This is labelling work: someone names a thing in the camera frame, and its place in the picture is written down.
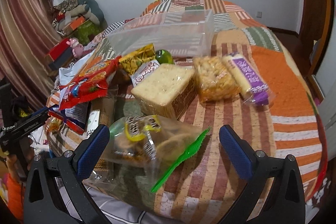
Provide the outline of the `person's left hand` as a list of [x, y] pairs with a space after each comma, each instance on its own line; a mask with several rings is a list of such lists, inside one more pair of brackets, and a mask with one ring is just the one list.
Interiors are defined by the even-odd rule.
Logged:
[[16, 162], [17, 162], [17, 156], [16, 155], [7, 155], [6, 165], [7, 165], [7, 169], [9, 171], [9, 174], [15, 182], [19, 183], [19, 182], [21, 182], [21, 180], [20, 180], [20, 177], [19, 177], [18, 172], [17, 172]]

